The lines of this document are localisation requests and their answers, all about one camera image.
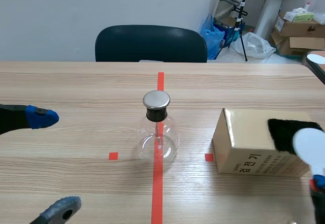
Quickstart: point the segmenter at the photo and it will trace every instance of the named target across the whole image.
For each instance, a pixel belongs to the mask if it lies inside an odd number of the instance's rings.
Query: sink pedestal
[[[262,9],[262,13],[259,17],[255,34],[268,39],[272,32],[278,12],[281,7],[282,0],[266,0]]]

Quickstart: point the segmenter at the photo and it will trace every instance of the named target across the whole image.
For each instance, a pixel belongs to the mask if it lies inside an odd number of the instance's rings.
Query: black metal stand
[[[246,50],[245,50],[245,46],[244,46],[244,42],[243,42],[243,30],[242,30],[242,26],[243,26],[243,13],[244,12],[244,6],[245,6],[245,2],[246,0],[242,0],[240,2],[240,9],[237,8],[237,5],[234,5],[234,8],[233,8],[233,11],[237,11],[239,14],[238,14],[238,18],[236,20],[236,24],[235,24],[235,27],[233,28],[231,34],[228,36],[228,39],[226,40],[225,44],[229,41],[229,39],[231,38],[230,40],[230,43],[228,45],[228,48],[230,48],[230,44],[232,43],[233,39],[234,39],[234,36],[235,36],[235,32],[236,31],[239,31],[239,35],[240,35],[240,40],[242,42],[242,46],[243,46],[243,50],[244,50],[244,55],[245,55],[245,61],[248,61],[247,59],[247,55],[246,55]],[[217,54],[217,57],[218,55],[220,54],[220,52],[223,50],[224,46],[221,47],[221,49],[219,50],[218,54]]]

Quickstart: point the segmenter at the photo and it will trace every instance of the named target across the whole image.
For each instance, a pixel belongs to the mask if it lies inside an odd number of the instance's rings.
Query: metal lid
[[[143,105],[150,110],[162,110],[166,108],[171,101],[169,95],[161,90],[154,90],[143,97]]]

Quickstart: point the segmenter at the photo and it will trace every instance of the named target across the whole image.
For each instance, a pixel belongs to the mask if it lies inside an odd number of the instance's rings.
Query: table
[[[83,206],[69,223],[151,223],[153,165],[135,138],[157,72],[181,136],[164,170],[164,224],[314,223],[307,177],[220,175],[205,161],[223,107],[307,111],[325,127],[324,85],[306,67],[117,62],[0,62],[2,104],[60,116],[0,136],[0,223],[28,223],[70,195]]]

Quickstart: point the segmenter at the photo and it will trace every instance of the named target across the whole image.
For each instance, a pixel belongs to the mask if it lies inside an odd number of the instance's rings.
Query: glass carafe
[[[179,130],[176,121],[167,113],[169,95],[154,90],[143,97],[146,116],[138,129],[139,151],[142,158],[172,160],[179,146]]]

